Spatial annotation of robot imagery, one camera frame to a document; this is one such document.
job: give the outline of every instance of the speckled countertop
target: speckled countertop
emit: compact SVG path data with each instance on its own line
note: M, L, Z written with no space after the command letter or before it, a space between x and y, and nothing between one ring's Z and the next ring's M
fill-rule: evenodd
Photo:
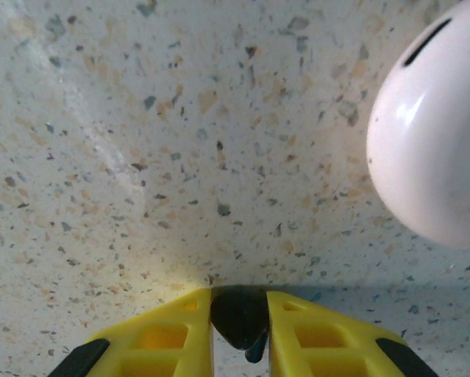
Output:
M454 2L145 1L0 0L0 375L196 287L286 284L470 376L470 252L398 223L364 156Z

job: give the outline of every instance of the terrazzo surface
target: terrazzo surface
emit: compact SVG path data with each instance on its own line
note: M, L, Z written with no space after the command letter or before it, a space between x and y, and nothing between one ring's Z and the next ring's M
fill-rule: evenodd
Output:
M197 287L274 284L470 376L470 252L394 219L365 157L384 77L454 3L1 0L0 375Z

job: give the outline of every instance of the yellow plastic part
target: yellow plastic part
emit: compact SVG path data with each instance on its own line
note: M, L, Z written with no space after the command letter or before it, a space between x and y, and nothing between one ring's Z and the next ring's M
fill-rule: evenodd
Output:
M268 292L271 377L404 377L376 344L397 335L282 292Z
M406 345L399 336L282 292L267 298L271 377L404 377L376 344ZM211 299L199 289L95 334L111 345L88 377L212 377Z
M95 334L111 345L87 377L212 376L210 301L198 289Z

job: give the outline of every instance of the white round object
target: white round object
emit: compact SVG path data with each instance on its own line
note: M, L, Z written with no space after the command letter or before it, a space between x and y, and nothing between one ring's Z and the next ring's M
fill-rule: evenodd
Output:
M367 158L401 222L470 249L470 1L428 26L396 62L373 107Z

